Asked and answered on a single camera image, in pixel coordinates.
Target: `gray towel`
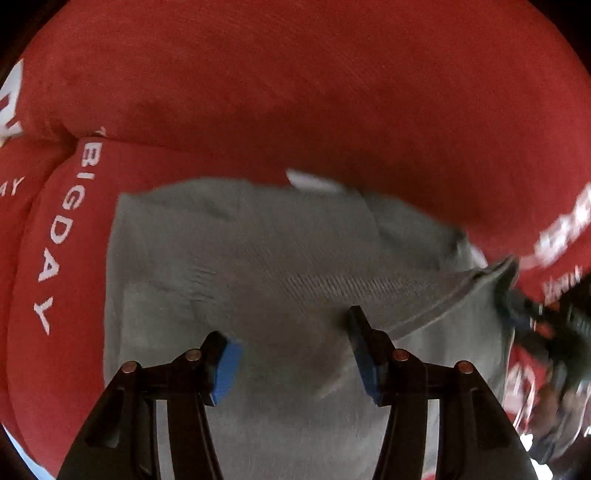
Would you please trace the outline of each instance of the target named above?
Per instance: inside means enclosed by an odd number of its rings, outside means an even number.
[[[360,304],[423,361],[472,361],[500,398],[511,332],[493,291],[507,265],[481,272],[471,259],[460,232],[395,199],[229,180],[122,196],[105,381],[126,360],[166,363],[220,330],[244,345],[229,396],[208,409],[226,480],[366,480],[388,409],[363,391],[344,315]],[[425,472],[436,457],[432,433]]]

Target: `red fabric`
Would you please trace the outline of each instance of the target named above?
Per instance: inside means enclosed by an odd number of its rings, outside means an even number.
[[[521,345],[513,345],[509,355],[503,407],[517,433],[528,431],[539,389],[546,384],[547,368]]]
[[[26,445],[53,474],[104,388],[105,258],[119,194],[199,176],[287,184],[283,171],[267,167],[96,140],[82,141],[39,197],[20,252],[8,326],[14,412]],[[48,271],[56,274],[39,281],[45,249],[53,258]],[[46,333],[34,305],[48,299]]]
[[[50,173],[71,150],[46,141],[17,138],[0,148],[0,421],[18,439],[6,378],[8,315],[23,230]]]
[[[590,98],[527,0],[71,0],[24,54],[13,121],[396,194],[493,260],[532,254],[591,180]],[[525,291],[586,269],[589,242]]]

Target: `copper rivet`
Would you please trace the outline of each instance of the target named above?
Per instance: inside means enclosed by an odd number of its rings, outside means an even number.
[[[474,365],[464,360],[458,363],[457,369],[463,374],[471,374],[474,371]]]
[[[187,353],[185,353],[185,358],[190,362],[196,362],[197,360],[201,360],[201,350],[198,350],[196,348],[189,350]]]
[[[410,353],[408,353],[406,350],[403,350],[402,348],[397,348],[392,354],[392,357],[394,357],[394,359],[398,362],[405,362],[409,359]]]
[[[125,362],[121,367],[121,370],[124,374],[132,374],[138,368],[138,364],[136,362]]]

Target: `black object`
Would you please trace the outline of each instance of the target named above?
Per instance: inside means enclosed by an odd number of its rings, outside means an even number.
[[[535,480],[529,456],[486,382],[469,362],[424,364],[373,330],[360,307],[348,312],[349,339],[367,393],[391,406],[374,480],[420,480],[427,403],[441,407],[437,480]],[[227,393],[240,347],[219,332],[199,350],[143,369],[124,364],[76,437],[57,480],[161,480],[155,401],[167,400],[176,480],[223,480],[205,405]],[[34,480],[0,429],[0,473]]]
[[[369,325],[359,306],[348,316],[349,340],[365,390],[391,406],[374,480],[420,480],[427,401],[440,400],[437,480],[535,480],[530,457],[503,408],[469,362],[424,364]]]
[[[204,405],[229,389],[240,347],[219,332],[172,363],[127,362],[76,437],[57,480],[159,480],[155,400],[167,400],[176,480],[221,480]]]
[[[537,335],[540,345],[548,353],[555,375],[553,385],[560,399],[567,390],[576,388],[591,375],[591,318],[569,306],[560,311],[545,307],[511,290],[497,298],[498,307],[511,318],[527,317],[552,327],[550,339]]]

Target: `red pillow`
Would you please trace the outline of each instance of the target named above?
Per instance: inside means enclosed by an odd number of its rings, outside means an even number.
[[[591,79],[527,0],[71,0],[22,66],[11,121],[31,135],[396,194],[490,260],[531,256],[591,181]]]
[[[56,165],[70,153],[65,145],[23,137],[0,148],[0,421],[17,440],[20,432],[8,396],[5,366],[18,251],[31,205]]]
[[[53,474],[104,388],[105,258],[119,194],[199,176],[288,184],[280,170],[97,140],[81,141],[39,197],[8,326],[15,416],[25,444]]]

